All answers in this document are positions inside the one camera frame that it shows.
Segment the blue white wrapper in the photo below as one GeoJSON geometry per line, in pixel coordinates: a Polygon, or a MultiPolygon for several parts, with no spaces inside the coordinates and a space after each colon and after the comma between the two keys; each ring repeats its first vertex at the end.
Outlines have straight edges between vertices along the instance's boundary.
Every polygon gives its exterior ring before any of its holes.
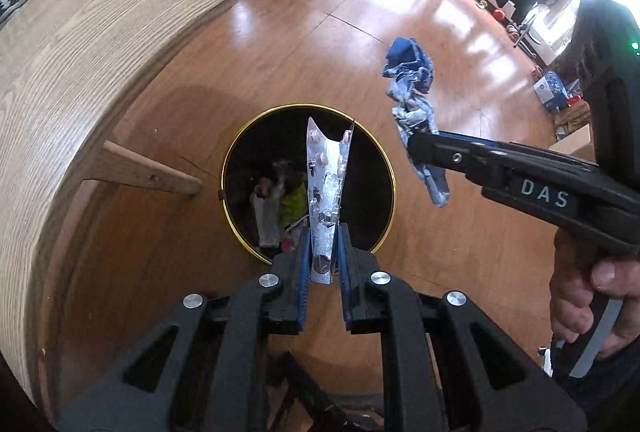
{"type": "MultiPolygon", "coordinates": [[[[386,96],[395,102],[390,111],[395,119],[402,145],[409,151],[409,139],[416,133],[438,134],[434,108],[427,94],[434,80],[434,64],[416,39],[398,37],[390,45],[382,75],[390,79],[386,96]]],[[[428,163],[411,167],[425,185],[436,207],[448,204],[450,190],[444,169],[428,163]]]]}

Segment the silver pill blister pack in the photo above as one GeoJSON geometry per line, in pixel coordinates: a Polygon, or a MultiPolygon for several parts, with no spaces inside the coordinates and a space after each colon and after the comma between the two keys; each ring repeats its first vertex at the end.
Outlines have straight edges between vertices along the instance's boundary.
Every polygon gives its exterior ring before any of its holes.
{"type": "Polygon", "coordinates": [[[306,131],[307,196],[311,233],[310,278],[332,283],[333,247],[354,128],[341,140],[329,139],[309,118],[306,131]]]}

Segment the black round trash bin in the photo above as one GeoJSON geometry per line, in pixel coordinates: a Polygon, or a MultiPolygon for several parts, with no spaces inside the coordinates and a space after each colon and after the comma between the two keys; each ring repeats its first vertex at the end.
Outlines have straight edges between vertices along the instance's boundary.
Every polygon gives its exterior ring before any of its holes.
{"type": "Polygon", "coordinates": [[[360,122],[317,104],[273,107],[234,137],[221,167],[219,198],[241,245],[269,264],[294,249],[308,226],[307,122],[330,139],[352,130],[340,220],[352,243],[375,252],[390,233],[396,178],[383,146],[360,122]]]}

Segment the wooden table leg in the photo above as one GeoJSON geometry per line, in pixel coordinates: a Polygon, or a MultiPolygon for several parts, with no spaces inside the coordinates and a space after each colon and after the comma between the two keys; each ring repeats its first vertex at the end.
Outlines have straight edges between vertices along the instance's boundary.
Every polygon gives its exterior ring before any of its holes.
{"type": "Polygon", "coordinates": [[[196,195],[202,187],[202,181],[193,175],[132,152],[112,141],[103,144],[85,179],[191,196],[196,195]]]}

